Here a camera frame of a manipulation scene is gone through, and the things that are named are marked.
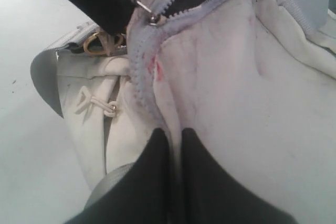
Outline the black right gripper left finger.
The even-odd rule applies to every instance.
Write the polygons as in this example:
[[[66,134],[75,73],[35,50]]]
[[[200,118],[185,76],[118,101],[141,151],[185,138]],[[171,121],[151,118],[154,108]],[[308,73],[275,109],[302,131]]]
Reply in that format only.
[[[138,160],[102,198],[69,223],[167,223],[170,206],[169,145],[155,129]]]

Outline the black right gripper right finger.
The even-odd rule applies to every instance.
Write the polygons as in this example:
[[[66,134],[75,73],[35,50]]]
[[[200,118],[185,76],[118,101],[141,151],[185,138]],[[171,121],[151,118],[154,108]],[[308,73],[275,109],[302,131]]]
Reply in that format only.
[[[187,223],[297,222],[234,180],[191,128],[182,131],[182,170]]]

